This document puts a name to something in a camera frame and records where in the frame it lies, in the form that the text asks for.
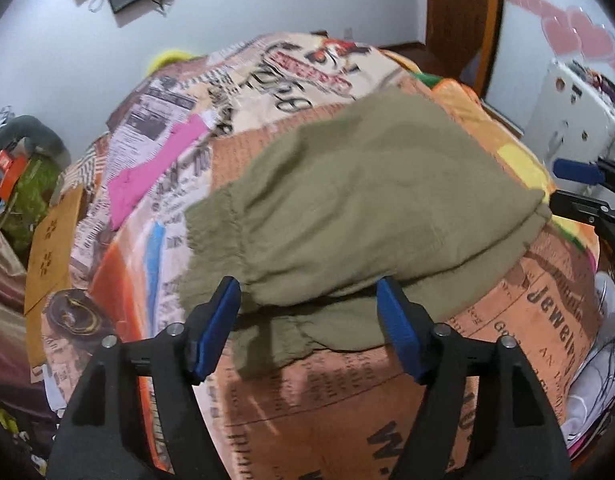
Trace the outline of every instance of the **pink heart wall decal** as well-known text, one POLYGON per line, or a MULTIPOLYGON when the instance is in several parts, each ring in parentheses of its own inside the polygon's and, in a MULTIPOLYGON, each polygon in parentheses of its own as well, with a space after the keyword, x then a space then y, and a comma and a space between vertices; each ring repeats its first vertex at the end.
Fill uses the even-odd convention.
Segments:
POLYGON ((615 56, 615 40, 612 33, 602 25, 594 25, 582 9, 569 7, 567 17, 581 39, 581 51, 587 59, 612 59, 615 56))
POLYGON ((555 55, 562 56, 581 49, 581 40, 567 22, 559 21, 556 16, 546 16, 541 20, 543 34, 555 55))

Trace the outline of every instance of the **white wall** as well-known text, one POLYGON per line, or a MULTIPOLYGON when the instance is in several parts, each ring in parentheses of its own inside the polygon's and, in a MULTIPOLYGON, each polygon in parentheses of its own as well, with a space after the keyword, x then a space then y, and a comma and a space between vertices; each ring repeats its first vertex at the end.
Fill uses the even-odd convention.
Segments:
MULTIPOLYGON (((546 0, 560 9, 580 7, 595 25, 602 25, 614 35, 615 26, 597 0, 546 0)), ((485 101, 512 123, 525 129, 547 66, 555 57, 541 27, 541 18, 520 6, 506 2, 499 34, 496 60, 485 101)), ((604 62, 586 60, 579 53, 560 57, 577 59, 603 72, 615 83, 615 70, 604 62)))
POLYGON ((0 107, 54 129, 73 157, 168 48, 208 53, 258 34, 351 27, 364 43, 424 41, 421 0, 173 0, 167 15, 143 1, 114 16, 84 0, 13 0, 0 19, 0 107))

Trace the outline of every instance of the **silver bolt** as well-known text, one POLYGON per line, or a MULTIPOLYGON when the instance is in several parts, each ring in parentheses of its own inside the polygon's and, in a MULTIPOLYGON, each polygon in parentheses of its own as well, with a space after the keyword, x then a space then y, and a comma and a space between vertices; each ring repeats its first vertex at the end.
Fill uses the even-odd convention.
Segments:
POLYGON ((116 338, 116 336, 110 334, 102 339, 101 345, 104 346, 104 348, 112 348, 114 345, 116 345, 117 341, 118 339, 116 338))
POLYGON ((501 338, 501 344, 505 346, 505 348, 514 348, 516 346, 516 339, 511 335, 504 335, 501 338))
POLYGON ((445 323, 437 323, 434 325, 434 333, 441 337, 447 337, 452 333, 452 329, 445 323))
POLYGON ((179 335, 183 332, 184 328, 185 325, 183 323, 172 323, 168 325, 166 332, 168 332, 169 335, 179 335))

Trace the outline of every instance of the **bed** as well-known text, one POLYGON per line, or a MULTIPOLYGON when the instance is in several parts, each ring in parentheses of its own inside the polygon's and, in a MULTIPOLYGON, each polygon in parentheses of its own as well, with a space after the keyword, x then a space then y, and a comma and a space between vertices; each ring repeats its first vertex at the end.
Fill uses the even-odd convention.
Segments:
MULTIPOLYGON (((538 160, 488 116, 471 89, 447 79, 428 88, 415 76, 419 72, 396 54, 305 34, 262 36, 159 70, 111 115, 111 133, 65 173, 63 193, 77 184, 89 190, 88 212, 73 247, 73 286, 87 289, 100 309, 97 315, 111 322, 123 340, 150 337, 182 320, 177 276, 189 250, 181 211, 190 197, 200 200, 238 178, 267 144, 290 129, 329 119, 351 97, 382 88, 394 86, 433 100, 524 186, 543 189, 546 196, 555 189, 538 160), (297 62, 294 50, 307 52, 305 57, 318 65, 297 62), (154 110, 155 100, 166 102, 171 95, 181 99, 163 113, 145 110, 154 110), (146 160, 160 146, 158 129, 164 126, 159 118, 182 120, 190 113, 215 121, 213 137, 184 152, 121 229, 110 232, 105 182, 126 156, 123 142, 133 139, 128 129, 157 131, 156 140, 141 140, 141 148, 135 149, 146 160), (166 240, 162 245, 155 245, 157 232, 166 240)), ((569 381, 599 326, 593 285, 598 259, 593 229, 553 218, 497 286, 447 320, 475 338, 516 337, 560 422, 569 381), (568 327, 565 341, 562 324, 568 327)), ((44 349, 57 386, 69 400, 93 347, 82 336, 61 330, 51 306, 52 298, 43 316, 44 349)), ((100 332, 91 334, 95 344, 100 337, 100 332)), ((167 470, 149 382, 140 389, 153 458, 167 470)), ((379 479, 395 464, 423 391, 403 373, 388 347, 319 351, 277 373, 244 381, 235 372, 228 343, 216 373, 196 388, 196 396, 233 479, 379 479)), ((449 469, 465 459, 476 395, 477 384, 471 380, 449 469)))

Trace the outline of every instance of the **cardboard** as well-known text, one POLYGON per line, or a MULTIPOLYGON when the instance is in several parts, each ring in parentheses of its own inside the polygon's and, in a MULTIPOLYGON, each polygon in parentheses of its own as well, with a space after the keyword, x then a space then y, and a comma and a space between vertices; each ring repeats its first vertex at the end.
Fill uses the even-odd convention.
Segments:
POLYGON ((30 366, 45 362, 41 341, 41 313, 49 294, 72 288, 70 251, 74 240, 83 186, 66 193, 38 225, 32 238, 25 284, 25 342, 30 366))

